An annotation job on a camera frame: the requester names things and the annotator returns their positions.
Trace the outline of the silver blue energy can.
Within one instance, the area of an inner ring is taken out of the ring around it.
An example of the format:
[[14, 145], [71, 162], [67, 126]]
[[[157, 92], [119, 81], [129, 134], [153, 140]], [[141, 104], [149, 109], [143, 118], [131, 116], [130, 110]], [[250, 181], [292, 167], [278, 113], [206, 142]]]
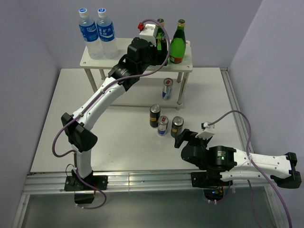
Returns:
[[162, 89], [162, 98], [164, 100], [171, 99], [172, 87], [173, 87], [173, 80], [171, 78], [165, 78], [163, 81], [163, 89]]
[[167, 132], [169, 119], [167, 116], [160, 116], [158, 119], [158, 129], [157, 132], [159, 135], [164, 136]]

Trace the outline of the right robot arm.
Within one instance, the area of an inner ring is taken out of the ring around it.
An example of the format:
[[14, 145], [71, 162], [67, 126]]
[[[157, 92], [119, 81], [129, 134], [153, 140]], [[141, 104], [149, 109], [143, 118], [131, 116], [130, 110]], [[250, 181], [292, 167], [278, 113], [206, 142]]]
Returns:
[[296, 171], [296, 154], [288, 152], [282, 156], [246, 153], [226, 146], [208, 147], [209, 141], [198, 137], [197, 132], [184, 129], [175, 137], [175, 148], [180, 148], [181, 158], [199, 171], [191, 173], [192, 186], [213, 188], [227, 186], [236, 181], [250, 180], [258, 183], [274, 182], [278, 187], [297, 189], [302, 183]]

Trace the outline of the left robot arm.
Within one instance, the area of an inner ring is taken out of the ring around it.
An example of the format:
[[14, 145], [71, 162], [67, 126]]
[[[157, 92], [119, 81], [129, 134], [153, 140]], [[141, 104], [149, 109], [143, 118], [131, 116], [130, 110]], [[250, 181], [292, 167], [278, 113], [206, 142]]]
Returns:
[[97, 136], [91, 130], [103, 112], [121, 95], [128, 91], [140, 77], [145, 76], [149, 66], [161, 69], [168, 62], [158, 59], [156, 45], [135, 37], [119, 62], [112, 67], [102, 86], [75, 113], [64, 113], [61, 117], [65, 134], [74, 152], [73, 176], [76, 185], [86, 190], [92, 186], [93, 170], [91, 150], [97, 143]]

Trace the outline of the black yellow can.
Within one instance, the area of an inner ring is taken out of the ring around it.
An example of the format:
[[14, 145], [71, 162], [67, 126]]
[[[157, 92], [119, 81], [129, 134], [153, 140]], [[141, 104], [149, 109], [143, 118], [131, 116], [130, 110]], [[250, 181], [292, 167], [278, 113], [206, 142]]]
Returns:
[[171, 124], [171, 136], [176, 137], [182, 133], [184, 125], [184, 119], [180, 116], [176, 116], [172, 120]]
[[158, 120], [161, 116], [161, 108], [158, 104], [153, 104], [149, 109], [149, 121], [152, 128], [158, 127]]

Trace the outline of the tall green Perrier bottle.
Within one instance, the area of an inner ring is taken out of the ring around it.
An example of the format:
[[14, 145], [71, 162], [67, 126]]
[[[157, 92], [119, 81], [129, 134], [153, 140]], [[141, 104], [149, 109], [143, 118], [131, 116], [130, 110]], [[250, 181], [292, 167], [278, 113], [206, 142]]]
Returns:
[[183, 61], [186, 50], [185, 20], [178, 20], [178, 26], [171, 41], [170, 61], [179, 64]]

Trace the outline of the short green Perrier bottle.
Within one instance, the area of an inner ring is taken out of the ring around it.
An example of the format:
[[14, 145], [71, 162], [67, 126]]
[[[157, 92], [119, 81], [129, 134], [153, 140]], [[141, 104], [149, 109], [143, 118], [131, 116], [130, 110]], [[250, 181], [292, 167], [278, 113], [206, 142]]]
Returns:
[[163, 29], [160, 26], [158, 26], [156, 41], [157, 41], [158, 51], [167, 51], [166, 36], [163, 32]]

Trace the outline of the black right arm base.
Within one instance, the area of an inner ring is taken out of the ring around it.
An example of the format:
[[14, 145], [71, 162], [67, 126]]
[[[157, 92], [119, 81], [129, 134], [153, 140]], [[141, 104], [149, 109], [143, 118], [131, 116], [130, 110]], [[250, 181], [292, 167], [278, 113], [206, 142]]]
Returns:
[[221, 200], [224, 198], [224, 187], [231, 187], [232, 181], [221, 180], [222, 175], [215, 171], [191, 172], [191, 184], [194, 188], [203, 189], [204, 196], [208, 200]]

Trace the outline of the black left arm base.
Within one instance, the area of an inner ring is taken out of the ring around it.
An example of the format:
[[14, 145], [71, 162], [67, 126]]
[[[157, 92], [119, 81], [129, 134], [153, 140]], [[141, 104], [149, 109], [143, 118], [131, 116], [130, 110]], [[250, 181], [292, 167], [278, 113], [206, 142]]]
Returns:
[[[108, 184], [107, 175], [90, 175], [84, 179], [89, 185], [100, 190], [106, 190]], [[67, 176], [64, 186], [65, 192], [74, 192], [74, 202], [76, 204], [91, 204], [95, 199], [97, 190], [84, 184], [76, 175]]]

